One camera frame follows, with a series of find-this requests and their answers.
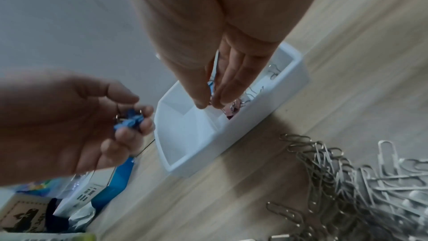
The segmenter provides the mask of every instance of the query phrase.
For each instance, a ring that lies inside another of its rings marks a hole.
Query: white plastic tray
[[[269,64],[281,70],[274,79]],[[189,177],[202,169],[309,82],[301,54],[289,44],[269,64],[247,91],[252,101],[230,120],[219,109],[197,109],[179,82],[168,90],[155,114],[156,146],[168,172]]]

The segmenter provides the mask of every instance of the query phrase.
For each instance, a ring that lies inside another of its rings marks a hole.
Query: binder clip
[[[116,115],[116,124],[114,130],[121,127],[129,127],[140,131],[140,123],[144,120],[144,116],[140,110],[139,114],[134,109],[129,109],[126,112],[126,116]]]

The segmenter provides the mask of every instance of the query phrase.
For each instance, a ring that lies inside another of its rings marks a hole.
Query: hand
[[[217,49],[212,105],[222,108],[256,79],[313,0],[132,0],[161,60],[198,108]]]
[[[153,107],[117,81],[68,72],[0,79],[0,185],[122,164],[154,129]],[[116,114],[142,110],[141,133],[113,130]]]

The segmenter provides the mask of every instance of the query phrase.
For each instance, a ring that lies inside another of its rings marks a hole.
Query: white box
[[[90,173],[69,197],[61,201],[53,215],[69,218],[108,185],[114,171],[115,168],[109,168]]]
[[[281,71],[275,78],[269,64]],[[213,107],[197,109],[179,82],[168,90],[155,114],[156,146],[168,172],[188,177],[202,169],[310,81],[301,54],[289,44],[282,43],[269,64],[247,92],[254,99],[231,120]]]

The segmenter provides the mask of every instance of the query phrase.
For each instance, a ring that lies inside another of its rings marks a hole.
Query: wooden surface
[[[428,157],[428,0],[316,0],[286,41],[305,54],[308,87],[191,178],[168,176],[151,144],[90,230],[102,241],[264,241],[292,229],[264,208],[305,210],[306,174],[284,132],[355,164],[375,162],[379,140]]]

